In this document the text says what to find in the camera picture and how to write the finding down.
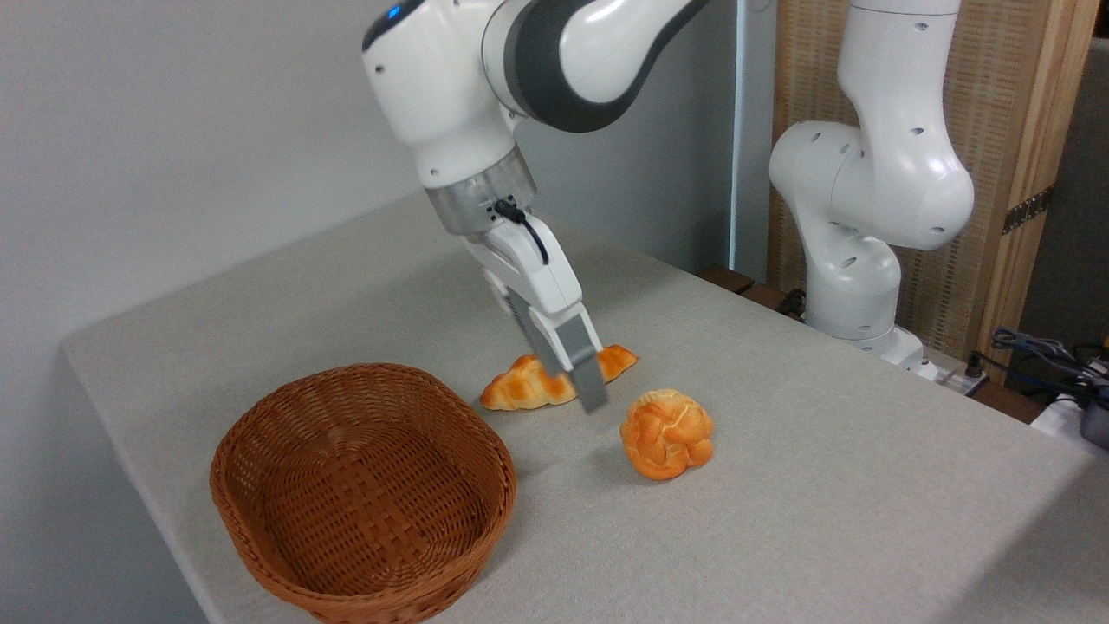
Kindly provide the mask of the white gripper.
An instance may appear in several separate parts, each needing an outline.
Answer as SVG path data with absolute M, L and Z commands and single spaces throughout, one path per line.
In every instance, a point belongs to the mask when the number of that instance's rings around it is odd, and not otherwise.
M 465 237 L 464 246 L 484 266 L 484 277 L 547 376 L 564 374 L 587 413 L 606 406 L 602 345 L 554 233 L 527 213 L 522 224 L 499 218 L 492 229 Z

